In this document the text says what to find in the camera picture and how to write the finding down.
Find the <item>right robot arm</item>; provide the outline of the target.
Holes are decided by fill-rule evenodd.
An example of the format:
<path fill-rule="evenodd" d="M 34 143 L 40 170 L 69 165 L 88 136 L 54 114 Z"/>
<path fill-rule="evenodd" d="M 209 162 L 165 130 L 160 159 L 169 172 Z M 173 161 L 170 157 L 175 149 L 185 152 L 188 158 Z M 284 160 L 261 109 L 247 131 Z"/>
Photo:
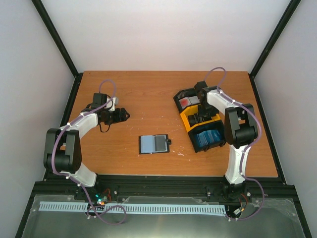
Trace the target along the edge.
<path fill-rule="evenodd" d="M 242 104 L 226 95 L 219 87 L 208 87 L 205 81 L 194 86 L 200 101 L 198 115 L 212 117 L 224 115 L 224 138 L 230 145 L 225 178 L 229 184 L 245 181 L 245 167 L 251 146 L 262 134 L 261 125 L 251 104 Z"/>

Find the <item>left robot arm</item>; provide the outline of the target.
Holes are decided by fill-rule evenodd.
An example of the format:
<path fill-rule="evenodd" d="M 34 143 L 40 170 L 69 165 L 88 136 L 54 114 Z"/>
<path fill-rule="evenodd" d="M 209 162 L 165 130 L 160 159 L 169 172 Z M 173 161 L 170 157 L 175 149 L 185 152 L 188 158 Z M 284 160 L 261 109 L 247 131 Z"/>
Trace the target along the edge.
<path fill-rule="evenodd" d="M 78 186 L 86 187 L 91 199 L 99 199 L 103 187 L 96 183 L 97 174 L 82 162 L 80 140 L 91 129 L 102 124 L 111 126 L 130 118 L 124 108 L 117 108 L 118 98 L 95 93 L 92 103 L 84 108 L 73 121 L 60 128 L 51 128 L 46 133 L 44 167 L 54 174 L 71 179 Z"/>

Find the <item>black leather card holder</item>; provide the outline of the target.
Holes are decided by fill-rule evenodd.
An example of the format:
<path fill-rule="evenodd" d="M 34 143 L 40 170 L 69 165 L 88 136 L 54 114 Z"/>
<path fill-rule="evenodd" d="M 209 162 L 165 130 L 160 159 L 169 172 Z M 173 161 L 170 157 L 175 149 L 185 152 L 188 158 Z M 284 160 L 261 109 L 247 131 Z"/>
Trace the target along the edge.
<path fill-rule="evenodd" d="M 139 136 L 139 154 L 168 153 L 172 144 L 167 134 Z"/>

